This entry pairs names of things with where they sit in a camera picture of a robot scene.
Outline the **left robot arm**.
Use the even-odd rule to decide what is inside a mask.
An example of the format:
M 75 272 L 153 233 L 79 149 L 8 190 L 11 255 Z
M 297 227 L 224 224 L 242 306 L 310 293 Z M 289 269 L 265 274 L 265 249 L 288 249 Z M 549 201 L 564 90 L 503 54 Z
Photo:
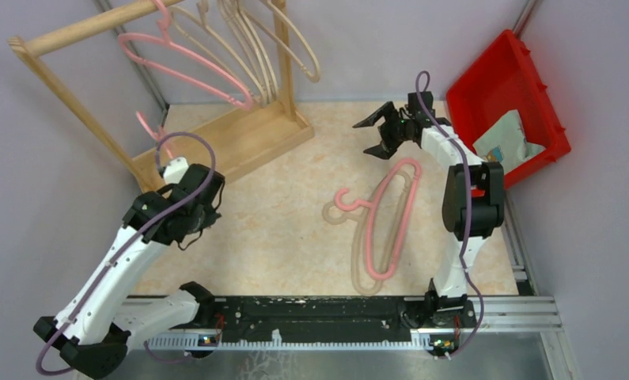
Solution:
M 55 316 L 34 325 L 45 349 L 92 379 L 109 376 L 127 354 L 171 328 L 214 322 L 214 296 L 191 281 L 173 294 L 137 311 L 121 306 L 144 272 L 172 243 L 203 230 L 220 217 L 225 177 L 201 164 L 179 158 L 163 170 L 167 183 L 136 197 L 123 216 L 116 238 L 102 262 L 72 301 Z

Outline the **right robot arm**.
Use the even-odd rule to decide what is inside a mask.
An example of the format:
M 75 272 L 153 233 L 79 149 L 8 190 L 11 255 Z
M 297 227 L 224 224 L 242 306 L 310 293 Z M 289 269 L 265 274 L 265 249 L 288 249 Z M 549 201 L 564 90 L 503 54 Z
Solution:
M 377 127 L 381 137 L 365 154 L 387 160 L 403 143 L 414 142 L 446 169 L 441 216 L 449 243 L 418 316 L 427 326 L 476 327 L 483 312 L 474 311 L 468 290 L 481 293 L 470 271 L 486 240 L 504 221 L 504 171 L 467 148 L 432 105 L 431 92 L 409 93 L 404 107 L 388 101 L 355 127 Z

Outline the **beige hanger with left hook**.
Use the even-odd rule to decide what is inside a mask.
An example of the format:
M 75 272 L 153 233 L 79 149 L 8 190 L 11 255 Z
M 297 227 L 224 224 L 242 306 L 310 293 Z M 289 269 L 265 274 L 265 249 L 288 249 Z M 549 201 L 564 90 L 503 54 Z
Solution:
M 374 264 L 373 245 L 368 239 L 373 236 L 376 215 L 388 185 L 394 177 L 403 179 L 396 212 L 388 230 L 388 237 L 382 249 L 379 265 Z M 411 176 L 399 170 L 386 176 L 373 190 L 370 200 L 363 200 L 363 211 L 355 215 L 352 206 L 340 206 L 336 200 L 324 204 L 321 216 L 330 225 L 340 225 L 346 221 L 357 223 L 350 248 L 350 281 L 354 290 L 363 296 L 376 295 L 384 282 L 391 279 L 400 263 L 404 240 L 414 204 L 415 193 L 419 187 L 419 176 Z

